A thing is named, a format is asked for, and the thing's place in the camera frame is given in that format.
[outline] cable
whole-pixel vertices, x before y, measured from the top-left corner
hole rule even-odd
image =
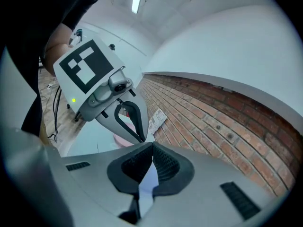
[[[60,97],[61,97],[61,93],[62,90],[60,89],[59,95],[58,95],[58,99],[57,99],[57,103],[56,103],[56,109],[55,109],[55,101],[57,98],[57,94],[58,91],[60,89],[60,86],[58,87],[56,94],[55,94],[55,98],[53,99],[53,115],[54,115],[54,124],[55,124],[55,134],[51,134],[48,138],[51,138],[52,136],[54,136],[54,140],[55,142],[57,142],[57,134],[58,134],[58,129],[57,129],[57,116],[58,116],[58,109],[59,109],[59,102],[60,102]]]

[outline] table surface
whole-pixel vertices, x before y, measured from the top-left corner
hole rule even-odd
[[[128,117],[123,115],[119,116],[125,123],[133,124]],[[146,142],[154,141],[154,136],[148,134]],[[94,119],[93,121],[85,123],[68,151],[67,156],[95,154],[118,148],[114,140],[114,134]]]

